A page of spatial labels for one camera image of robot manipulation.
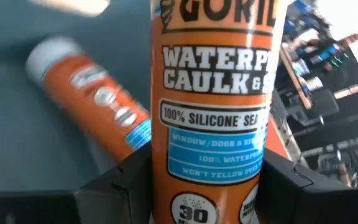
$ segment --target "caulk tube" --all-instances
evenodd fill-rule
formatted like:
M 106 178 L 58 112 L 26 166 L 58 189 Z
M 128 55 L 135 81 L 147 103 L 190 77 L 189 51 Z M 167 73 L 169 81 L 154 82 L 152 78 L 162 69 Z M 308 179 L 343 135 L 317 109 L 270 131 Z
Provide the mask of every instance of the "caulk tube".
M 148 112 L 73 40 L 44 40 L 31 52 L 26 69 L 116 162 L 151 140 Z
M 152 1 L 156 224 L 250 223 L 287 5 Z

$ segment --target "gray floor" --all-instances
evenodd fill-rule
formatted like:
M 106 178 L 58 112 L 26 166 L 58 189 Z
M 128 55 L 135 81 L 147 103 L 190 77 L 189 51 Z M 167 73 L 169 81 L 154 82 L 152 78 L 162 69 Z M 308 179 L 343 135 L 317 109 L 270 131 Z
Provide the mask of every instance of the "gray floor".
M 148 1 L 114 0 L 99 17 L 81 17 L 0 0 L 0 191 L 75 189 L 112 162 L 27 79 L 29 49 L 68 34 L 149 107 Z

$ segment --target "white cap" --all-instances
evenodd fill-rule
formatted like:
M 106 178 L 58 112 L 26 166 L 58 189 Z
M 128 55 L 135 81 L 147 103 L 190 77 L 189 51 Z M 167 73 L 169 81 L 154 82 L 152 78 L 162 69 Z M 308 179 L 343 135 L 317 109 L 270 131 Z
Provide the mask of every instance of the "white cap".
M 42 85 L 48 69 L 69 55 L 83 54 L 81 47 L 68 37 L 50 37 L 39 43 L 25 63 L 27 73 L 36 83 Z

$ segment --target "orange caulk tube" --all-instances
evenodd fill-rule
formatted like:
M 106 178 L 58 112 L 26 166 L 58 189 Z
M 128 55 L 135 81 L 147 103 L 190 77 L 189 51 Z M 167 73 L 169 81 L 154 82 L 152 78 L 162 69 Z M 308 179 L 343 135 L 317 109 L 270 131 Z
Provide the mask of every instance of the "orange caulk tube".
M 151 7 L 154 221 L 250 223 L 287 6 Z
M 73 40 L 52 37 L 41 42 L 26 68 L 116 162 L 151 140 L 148 112 Z

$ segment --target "gorilla logo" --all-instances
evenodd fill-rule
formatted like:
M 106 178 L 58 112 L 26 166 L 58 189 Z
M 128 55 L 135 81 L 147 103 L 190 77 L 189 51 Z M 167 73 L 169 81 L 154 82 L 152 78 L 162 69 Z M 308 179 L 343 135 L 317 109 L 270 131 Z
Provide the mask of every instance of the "gorilla logo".
M 175 0 L 162 0 L 160 3 L 161 21 L 164 29 L 167 28 L 169 22 L 172 20 L 172 12 L 174 5 Z

